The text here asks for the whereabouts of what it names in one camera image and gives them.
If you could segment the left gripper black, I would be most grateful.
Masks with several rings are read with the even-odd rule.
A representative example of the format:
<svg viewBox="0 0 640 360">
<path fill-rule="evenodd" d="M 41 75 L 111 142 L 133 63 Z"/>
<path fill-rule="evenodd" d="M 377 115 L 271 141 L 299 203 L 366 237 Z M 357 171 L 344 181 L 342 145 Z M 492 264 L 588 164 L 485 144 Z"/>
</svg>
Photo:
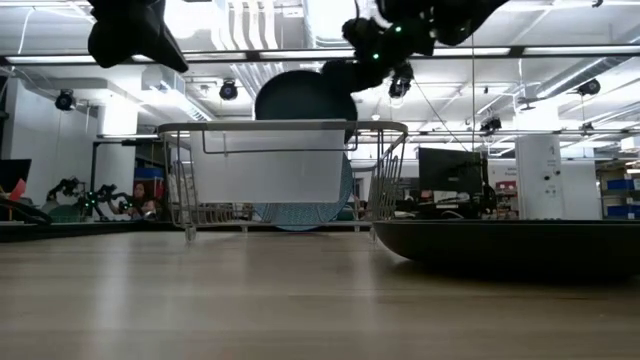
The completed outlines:
<svg viewBox="0 0 640 360">
<path fill-rule="evenodd" d="M 184 73 L 187 61 L 164 23 L 165 0 L 88 0 L 95 23 L 87 40 L 89 54 L 102 68 L 143 55 Z"/>
</svg>

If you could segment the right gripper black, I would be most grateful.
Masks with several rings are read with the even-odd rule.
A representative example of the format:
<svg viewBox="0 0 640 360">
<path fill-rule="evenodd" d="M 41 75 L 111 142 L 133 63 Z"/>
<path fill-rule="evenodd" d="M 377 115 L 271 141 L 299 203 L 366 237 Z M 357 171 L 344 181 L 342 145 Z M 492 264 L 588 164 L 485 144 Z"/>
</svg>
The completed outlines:
<svg viewBox="0 0 640 360">
<path fill-rule="evenodd" d="M 431 56 L 435 39 L 430 25 L 418 18 L 394 22 L 383 29 L 374 19 L 354 18 L 342 26 L 342 35 L 354 48 L 354 61 L 329 60 L 321 74 L 333 88 L 355 93 L 374 88 L 383 75 L 414 54 Z"/>
</svg>

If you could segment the teal plate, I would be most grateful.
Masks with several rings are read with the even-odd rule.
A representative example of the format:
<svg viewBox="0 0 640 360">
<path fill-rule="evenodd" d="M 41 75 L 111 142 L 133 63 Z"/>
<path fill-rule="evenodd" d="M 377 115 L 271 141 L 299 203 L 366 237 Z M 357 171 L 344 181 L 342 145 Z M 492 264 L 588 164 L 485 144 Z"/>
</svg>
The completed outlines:
<svg viewBox="0 0 640 360">
<path fill-rule="evenodd" d="M 337 89 L 318 72 L 294 70 L 267 81 L 254 100 L 256 120 L 344 120 L 358 113 L 348 92 Z"/>
</svg>

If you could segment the light blue textured plate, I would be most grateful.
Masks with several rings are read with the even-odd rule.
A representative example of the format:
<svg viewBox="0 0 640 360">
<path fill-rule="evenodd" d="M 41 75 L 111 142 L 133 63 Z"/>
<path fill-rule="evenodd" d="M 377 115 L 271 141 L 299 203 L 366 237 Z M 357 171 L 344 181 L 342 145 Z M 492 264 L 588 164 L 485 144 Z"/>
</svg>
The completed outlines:
<svg viewBox="0 0 640 360">
<path fill-rule="evenodd" d="M 353 182 L 351 163 L 344 155 L 337 202 L 255 204 L 254 212 L 262 222 L 275 224 L 281 230 L 310 231 L 337 218 L 352 195 Z"/>
</svg>

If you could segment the black plate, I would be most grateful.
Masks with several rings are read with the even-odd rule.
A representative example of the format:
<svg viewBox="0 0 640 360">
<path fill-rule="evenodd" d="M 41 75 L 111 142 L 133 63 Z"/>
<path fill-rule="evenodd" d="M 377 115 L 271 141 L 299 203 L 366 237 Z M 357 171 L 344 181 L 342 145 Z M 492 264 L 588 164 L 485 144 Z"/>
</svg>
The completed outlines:
<svg viewBox="0 0 640 360">
<path fill-rule="evenodd" d="M 429 267 L 496 275 L 640 275 L 640 221 L 386 220 L 373 224 L 395 254 Z"/>
</svg>

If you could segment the translucent plastic cutlery holder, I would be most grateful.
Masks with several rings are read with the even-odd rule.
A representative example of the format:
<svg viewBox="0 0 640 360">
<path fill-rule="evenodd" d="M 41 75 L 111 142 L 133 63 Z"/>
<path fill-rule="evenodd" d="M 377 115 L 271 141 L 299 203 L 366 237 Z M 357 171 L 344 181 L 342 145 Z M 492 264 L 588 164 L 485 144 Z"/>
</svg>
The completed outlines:
<svg viewBox="0 0 640 360">
<path fill-rule="evenodd" d="M 344 132 L 193 131 L 191 154 L 202 202 L 333 203 Z"/>
</svg>

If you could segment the black computer monitor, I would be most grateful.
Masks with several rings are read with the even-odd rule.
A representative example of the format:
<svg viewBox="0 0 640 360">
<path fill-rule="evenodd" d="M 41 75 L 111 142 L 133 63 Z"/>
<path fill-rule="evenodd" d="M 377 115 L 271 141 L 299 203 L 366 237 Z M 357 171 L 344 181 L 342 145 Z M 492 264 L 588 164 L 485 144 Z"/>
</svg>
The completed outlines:
<svg viewBox="0 0 640 360">
<path fill-rule="evenodd" d="M 479 219 L 483 194 L 483 159 L 477 152 L 420 148 L 419 186 L 431 204 L 419 206 L 421 219 Z"/>
</svg>

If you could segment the person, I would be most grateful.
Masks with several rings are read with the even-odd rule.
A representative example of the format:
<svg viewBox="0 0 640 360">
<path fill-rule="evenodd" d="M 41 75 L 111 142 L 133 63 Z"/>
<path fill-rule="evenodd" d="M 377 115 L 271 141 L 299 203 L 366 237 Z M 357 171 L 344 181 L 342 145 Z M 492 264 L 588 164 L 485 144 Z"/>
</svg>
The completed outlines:
<svg viewBox="0 0 640 360">
<path fill-rule="evenodd" d="M 159 205 L 154 197 L 146 190 L 143 183 L 134 187 L 132 197 L 122 206 L 115 207 L 115 214 L 125 214 L 131 220 L 156 220 L 158 218 Z"/>
</svg>

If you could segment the white tall cabinet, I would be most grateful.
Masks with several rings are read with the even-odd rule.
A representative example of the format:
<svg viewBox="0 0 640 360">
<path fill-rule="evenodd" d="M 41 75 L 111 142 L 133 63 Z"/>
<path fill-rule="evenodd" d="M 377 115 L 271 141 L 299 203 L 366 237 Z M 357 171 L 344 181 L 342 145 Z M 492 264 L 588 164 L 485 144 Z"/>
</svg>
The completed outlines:
<svg viewBox="0 0 640 360">
<path fill-rule="evenodd" d="M 519 217 L 564 217 L 561 155 L 557 135 L 526 135 L 516 141 Z"/>
</svg>

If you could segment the black metal table frame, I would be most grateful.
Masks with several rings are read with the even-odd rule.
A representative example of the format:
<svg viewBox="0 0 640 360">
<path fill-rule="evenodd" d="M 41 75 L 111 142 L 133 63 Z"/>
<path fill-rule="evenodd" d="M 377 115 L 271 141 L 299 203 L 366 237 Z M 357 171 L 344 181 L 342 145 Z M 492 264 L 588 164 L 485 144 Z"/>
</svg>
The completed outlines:
<svg viewBox="0 0 640 360">
<path fill-rule="evenodd" d="M 270 224 L 223 225 L 215 223 L 195 228 L 200 232 L 282 232 L 282 229 Z M 10 222 L 0 224 L 0 243 L 17 243 L 48 239 L 74 238 L 85 236 L 139 233 L 139 232 L 179 232 L 186 230 L 170 222 L 110 221 L 97 223 L 54 223 L 51 225 L 19 224 Z"/>
</svg>

